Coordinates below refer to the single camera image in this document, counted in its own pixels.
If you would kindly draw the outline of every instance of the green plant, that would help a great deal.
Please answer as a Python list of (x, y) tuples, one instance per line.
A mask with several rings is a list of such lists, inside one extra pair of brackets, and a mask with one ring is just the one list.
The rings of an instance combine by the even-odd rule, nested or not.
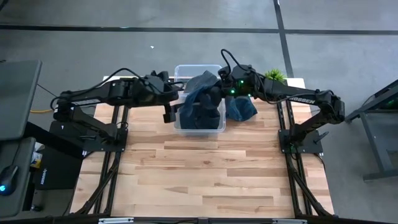
[(285, 75), (278, 68), (273, 68), (271, 71), (265, 73), (266, 78), (271, 80), (278, 80), (283, 82), (285, 80)]

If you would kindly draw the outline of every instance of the fabric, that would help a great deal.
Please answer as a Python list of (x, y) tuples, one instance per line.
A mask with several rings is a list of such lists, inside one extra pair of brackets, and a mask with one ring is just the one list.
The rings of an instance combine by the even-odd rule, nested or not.
[[(209, 90), (219, 81), (209, 71), (193, 77), (185, 85), (184, 93), (189, 93), (179, 109), (182, 129), (218, 129), (220, 100), (211, 97)], [(246, 121), (257, 114), (250, 97), (240, 96), (225, 99), (226, 117), (235, 121)]]

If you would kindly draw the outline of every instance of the wood plank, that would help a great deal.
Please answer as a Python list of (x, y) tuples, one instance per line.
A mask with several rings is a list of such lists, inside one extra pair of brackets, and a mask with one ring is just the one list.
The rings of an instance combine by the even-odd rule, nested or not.
[[(289, 85), (303, 86), (302, 79), (289, 82)], [(285, 157), (279, 151), (275, 105), (259, 99), (252, 101), (257, 115), (242, 123), (227, 121), (225, 132), (211, 136), (184, 136), (174, 132), (173, 124), (163, 123), (162, 106), (131, 109), (112, 215), (293, 217)], [(292, 106), (296, 122), (310, 117), (308, 105), (292, 103)], [(112, 112), (113, 107), (98, 105), (95, 117), (110, 122)], [(96, 152), (83, 161), (73, 212), (97, 187), (103, 157), (102, 152)], [(308, 186), (325, 209), (333, 212), (319, 158), (311, 154), (302, 157)], [(303, 210), (302, 192), (298, 189), (297, 193)]]

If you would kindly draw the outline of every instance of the clear plastic bin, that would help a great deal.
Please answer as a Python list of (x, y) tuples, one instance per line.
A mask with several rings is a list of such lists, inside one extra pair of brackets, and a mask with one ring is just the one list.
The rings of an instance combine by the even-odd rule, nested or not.
[(202, 75), (205, 71), (211, 72), (220, 79), (218, 70), (221, 68), (221, 65), (178, 65), (174, 70), (174, 81), (186, 83), (189, 79)]
[[(218, 78), (218, 70), (222, 67), (220, 65), (179, 65), (175, 67), (174, 81), (175, 82), (187, 82), (189, 79), (203, 74), (206, 70), (216, 75)], [(183, 103), (188, 96), (188, 93), (180, 92), (177, 103)], [(174, 122), (174, 130), (176, 132), (186, 135), (209, 135), (221, 133), (225, 130), (226, 117), (225, 117), (225, 101), (222, 99), (218, 106), (220, 112), (220, 123), (217, 129), (181, 129), (179, 112), (176, 114), (176, 121)]]

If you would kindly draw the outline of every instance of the gray floor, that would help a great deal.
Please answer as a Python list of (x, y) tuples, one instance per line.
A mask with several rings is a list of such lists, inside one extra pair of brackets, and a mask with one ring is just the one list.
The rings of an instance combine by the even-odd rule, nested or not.
[[(398, 1), (280, 0), (286, 29), (397, 30)], [(74, 26), (219, 27), (277, 29), (271, 0), (10, 0), (1, 22)], [(378, 89), (397, 79), (398, 36), (287, 35), (294, 77), (307, 88), (331, 89), (360, 107)], [(120, 67), (139, 74), (170, 73), (179, 64), (224, 65), (227, 48), (258, 71), (285, 71), (279, 34), (172, 32), (45, 32), (0, 30), (0, 58), (41, 59), (39, 83), (55, 94), (94, 85)], [(52, 96), (38, 89), (33, 109), (49, 108)], [(51, 114), (32, 114), (48, 128)], [(333, 206), (346, 218), (398, 222), (398, 179), (365, 184), (377, 171), (362, 124), (328, 125), (323, 140)], [(63, 212), (67, 200), (52, 208)]]

